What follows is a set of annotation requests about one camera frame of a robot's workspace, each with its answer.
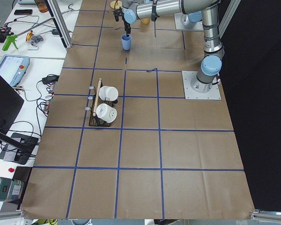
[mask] white mounting plate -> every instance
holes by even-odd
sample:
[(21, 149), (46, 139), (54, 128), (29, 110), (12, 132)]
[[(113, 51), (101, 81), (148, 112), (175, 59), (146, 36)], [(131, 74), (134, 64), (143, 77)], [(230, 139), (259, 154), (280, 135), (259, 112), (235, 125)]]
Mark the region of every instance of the white mounting plate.
[(212, 85), (211, 89), (207, 93), (198, 93), (191, 87), (191, 80), (197, 75), (197, 71), (182, 71), (183, 87), (185, 99), (194, 100), (221, 100), (218, 84)]
[(181, 18), (183, 17), (183, 15), (183, 13), (174, 14), (176, 30), (203, 31), (202, 21), (196, 23), (190, 22), (188, 25), (184, 25), (181, 22)]

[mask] black curtain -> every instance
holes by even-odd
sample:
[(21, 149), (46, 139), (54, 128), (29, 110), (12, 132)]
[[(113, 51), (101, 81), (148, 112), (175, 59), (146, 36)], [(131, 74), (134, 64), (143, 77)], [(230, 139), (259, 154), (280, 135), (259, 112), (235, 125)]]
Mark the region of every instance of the black curtain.
[(241, 1), (222, 42), (221, 79), (255, 208), (281, 211), (281, 0)]

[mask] smartphone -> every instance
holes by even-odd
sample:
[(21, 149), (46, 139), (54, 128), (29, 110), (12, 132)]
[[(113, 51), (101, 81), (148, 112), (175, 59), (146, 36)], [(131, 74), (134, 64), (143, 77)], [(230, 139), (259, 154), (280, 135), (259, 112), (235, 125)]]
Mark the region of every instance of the smartphone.
[(31, 15), (32, 9), (17, 9), (14, 12), (14, 15)]

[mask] teal box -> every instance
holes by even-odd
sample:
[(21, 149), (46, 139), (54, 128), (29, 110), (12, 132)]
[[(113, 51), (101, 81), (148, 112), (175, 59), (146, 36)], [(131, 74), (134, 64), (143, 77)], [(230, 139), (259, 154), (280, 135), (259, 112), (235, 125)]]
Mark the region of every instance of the teal box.
[(0, 202), (18, 200), (23, 186), (23, 181), (0, 177)]

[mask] brown bottle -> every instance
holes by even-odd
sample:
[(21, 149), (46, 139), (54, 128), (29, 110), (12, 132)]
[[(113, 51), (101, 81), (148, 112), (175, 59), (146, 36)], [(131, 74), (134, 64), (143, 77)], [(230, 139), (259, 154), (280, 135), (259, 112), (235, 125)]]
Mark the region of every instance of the brown bottle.
[(48, 9), (47, 9), (47, 6), (46, 6), (44, 0), (34, 0), (34, 1), (35, 1), (36, 5), (37, 5), (38, 10), (41, 13), (48, 12)]

